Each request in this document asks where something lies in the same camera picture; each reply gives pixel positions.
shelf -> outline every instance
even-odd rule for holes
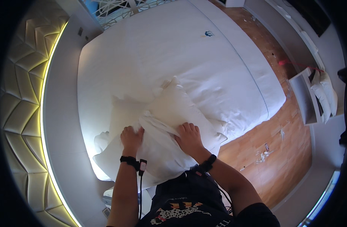
[[[311,90],[310,75],[310,69],[306,68],[289,79],[289,83],[297,99],[299,110],[301,111],[304,125],[322,122],[315,93]]]

blue logo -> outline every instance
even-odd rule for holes
[[[214,36],[214,34],[209,30],[209,31],[206,31],[205,32],[205,35],[206,36],[209,36],[209,37],[211,37],[211,36]]]

hand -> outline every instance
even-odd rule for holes
[[[138,133],[135,133],[132,126],[125,127],[120,138],[122,140],[124,150],[123,156],[136,157],[138,148],[142,145],[144,129],[141,127]]]
[[[178,132],[180,137],[176,135],[174,137],[181,150],[193,157],[199,164],[211,156],[211,153],[203,146],[200,130],[197,126],[186,122],[179,126]]]

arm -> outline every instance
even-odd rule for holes
[[[193,157],[199,164],[206,161],[211,153],[203,147],[200,130],[192,123],[179,126],[180,137],[175,136],[183,152]],[[262,200],[253,185],[237,170],[220,160],[213,163],[209,171],[212,178],[229,194],[235,216],[245,207],[261,203]]]
[[[120,135],[124,150],[123,156],[136,157],[142,144],[144,129],[135,134],[132,126],[125,127]],[[112,195],[112,208],[107,226],[135,226],[138,223],[137,172],[133,166],[121,162]]]

bed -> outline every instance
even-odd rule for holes
[[[203,0],[178,0],[126,18],[82,49],[77,78],[81,131],[93,170],[94,138],[109,131],[112,96],[149,103],[177,76],[208,118],[226,121],[226,142],[269,120],[286,97],[253,41]]]

